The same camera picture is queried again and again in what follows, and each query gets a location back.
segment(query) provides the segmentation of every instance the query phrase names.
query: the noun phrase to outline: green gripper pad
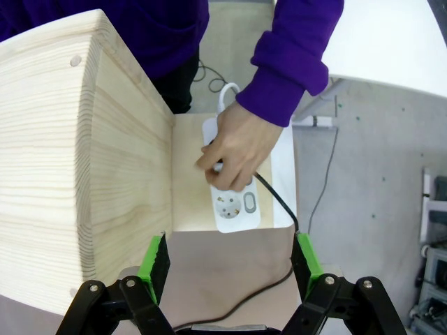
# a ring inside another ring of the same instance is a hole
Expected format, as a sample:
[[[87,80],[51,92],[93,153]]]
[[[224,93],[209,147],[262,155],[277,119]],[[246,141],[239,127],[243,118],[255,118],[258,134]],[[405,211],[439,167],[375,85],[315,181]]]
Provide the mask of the green gripper pad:
[[[291,259],[298,290],[304,301],[314,288],[315,282],[323,274],[323,268],[315,254],[309,234],[295,233]]]
[[[151,298],[157,305],[160,304],[169,266],[166,236],[163,234],[162,236],[152,237],[137,276],[149,286]]]

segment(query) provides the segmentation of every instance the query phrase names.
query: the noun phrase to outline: screw hole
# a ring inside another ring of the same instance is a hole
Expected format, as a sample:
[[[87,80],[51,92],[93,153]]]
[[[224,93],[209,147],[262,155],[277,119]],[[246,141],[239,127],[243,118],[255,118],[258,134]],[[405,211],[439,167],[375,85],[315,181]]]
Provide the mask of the screw hole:
[[[78,66],[82,61],[82,58],[79,54],[75,55],[71,60],[70,60],[70,65],[72,67]]]
[[[343,314],[343,313],[346,312],[346,308],[345,308],[344,306],[337,306],[337,307],[335,308],[335,312],[336,312],[336,313],[341,313],[341,314]]]

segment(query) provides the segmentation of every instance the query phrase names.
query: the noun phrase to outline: electrical socket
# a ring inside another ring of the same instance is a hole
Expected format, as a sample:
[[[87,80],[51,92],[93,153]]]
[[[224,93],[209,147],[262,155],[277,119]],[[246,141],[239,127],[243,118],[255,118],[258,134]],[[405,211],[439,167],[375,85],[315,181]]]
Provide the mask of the electrical socket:
[[[242,210],[242,203],[236,194],[221,193],[215,202],[216,210],[222,218],[235,218]]]

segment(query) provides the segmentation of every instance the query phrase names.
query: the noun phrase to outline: person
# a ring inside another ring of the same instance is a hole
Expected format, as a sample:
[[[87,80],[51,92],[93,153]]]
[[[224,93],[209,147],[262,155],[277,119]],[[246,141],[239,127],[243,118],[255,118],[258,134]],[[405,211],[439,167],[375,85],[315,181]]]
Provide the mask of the person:
[[[278,0],[259,39],[253,80],[218,118],[218,134],[196,165],[209,184],[241,191],[268,157],[303,93],[328,83],[321,62],[343,0]],[[0,0],[0,41],[62,17],[100,8],[174,113],[191,104],[207,0]],[[220,173],[213,170],[223,161]]]

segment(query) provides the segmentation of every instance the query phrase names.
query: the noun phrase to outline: white power strip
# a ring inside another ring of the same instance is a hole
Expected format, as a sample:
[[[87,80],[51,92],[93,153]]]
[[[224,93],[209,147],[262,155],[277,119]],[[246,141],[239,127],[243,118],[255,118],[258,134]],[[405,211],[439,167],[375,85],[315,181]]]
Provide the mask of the white power strip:
[[[217,136],[217,118],[205,120],[202,125],[203,144],[208,145]],[[220,191],[210,186],[214,218],[220,232],[239,232],[255,229],[261,223],[256,181],[245,186],[242,192]]]

